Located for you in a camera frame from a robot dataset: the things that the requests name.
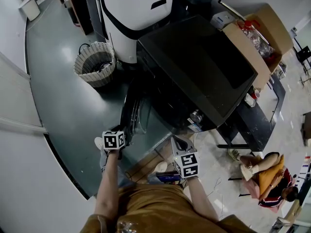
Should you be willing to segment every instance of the yellow pillow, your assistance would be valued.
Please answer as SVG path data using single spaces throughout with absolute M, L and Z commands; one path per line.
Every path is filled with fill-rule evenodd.
M 277 165 L 272 166 L 271 168 L 262 171 L 258 174 L 260 195 L 264 193 L 264 191 L 271 184 L 271 181 L 273 180 L 274 176 L 280 169 L 283 169 L 283 167 L 284 167 L 284 155 L 281 155 L 280 162 Z

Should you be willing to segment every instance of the white box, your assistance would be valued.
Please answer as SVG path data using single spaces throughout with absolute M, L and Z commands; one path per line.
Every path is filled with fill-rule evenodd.
M 213 25 L 216 29 L 223 29 L 230 22 L 233 22 L 235 18 L 228 12 L 222 11 L 213 15 L 212 20 L 210 21 L 211 25 Z
M 174 166 L 183 179 L 199 175 L 198 152 L 174 156 Z
M 125 145 L 123 131 L 104 131 L 103 146 L 104 150 L 119 150 Z

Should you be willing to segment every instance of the wire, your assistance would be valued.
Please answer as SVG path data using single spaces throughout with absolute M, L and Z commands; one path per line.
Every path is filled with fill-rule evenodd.
M 219 177 L 219 178 L 217 179 L 217 181 L 216 181 L 216 184 L 215 184 L 215 186 L 214 186 L 213 191 L 212 191 L 210 194 L 208 194 L 207 197 L 208 197 L 209 195 L 211 195 L 211 194 L 215 191 L 216 186 L 218 186 L 221 182 L 222 182 L 222 178 Z M 218 192 L 218 191 L 216 191 L 216 192 L 222 196 L 222 214 L 221 214 L 221 216 L 219 217 L 219 219 L 220 219 L 221 217 L 224 216 L 224 215 L 223 215 L 223 211 L 224 211 L 224 203 L 223 203 L 224 197 L 223 197 L 222 193 L 220 193 L 220 192 Z
M 101 37 L 103 37 L 105 39 L 105 36 L 102 36 L 100 33 L 98 33 L 94 28 L 93 28 L 94 32 L 99 34 Z
M 196 139 L 198 133 L 203 133 L 203 132 L 204 132 L 204 131 L 197 132 L 197 133 L 194 134 L 194 137 L 193 137 L 193 146 L 194 146 L 194 148 L 195 148 L 195 139 Z
M 54 1 L 54 0 L 52 0 L 52 1 L 50 2 L 50 4 L 47 6 L 47 8 L 43 11 L 42 15 L 38 18 L 38 20 L 37 20 L 29 29 L 27 29 L 25 32 L 27 32 L 27 31 L 29 31 L 30 29 L 32 29 L 32 28 L 34 27 L 34 25 L 36 25 L 36 24 L 41 20 L 41 18 L 43 17 L 44 13 L 48 10 L 49 6 L 52 4 L 53 1 Z

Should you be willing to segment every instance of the white shoe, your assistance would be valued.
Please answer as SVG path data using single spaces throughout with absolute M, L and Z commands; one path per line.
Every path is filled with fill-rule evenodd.
M 253 167 L 246 167 L 243 164 L 240 165 L 241 172 L 246 181 L 249 181 L 253 177 Z
M 238 160 L 238 156 L 240 155 L 237 150 L 234 149 L 228 149 L 228 154 L 231 156 L 231 158 L 235 161 Z
M 164 173 L 166 169 L 167 169 L 167 163 L 165 161 L 162 161 L 158 165 L 156 165 L 152 173 Z
M 104 143 L 103 143 L 103 139 L 102 139 L 101 137 L 96 137 L 96 138 L 94 139 L 94 142 L 95 142 L 96 147 L 97 147 L 100 151 L 104 150 Z

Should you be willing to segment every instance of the black table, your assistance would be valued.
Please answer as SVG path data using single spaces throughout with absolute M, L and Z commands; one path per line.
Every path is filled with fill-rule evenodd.
M 268 143 L 276 125 L 285 98 L 285 89 L 275 74 L 269 81 L 278 97 L 278 103 L 271 121 L 267 119 L 260 106 L 250 107 L 243 100 L 230 117 L 217 128 L 227 144 L 220 144 L 220 149 L 250 149 L 252 152 L 262 152 Z M 232 140 L 240 132 L 246 144 L 232 144 Z

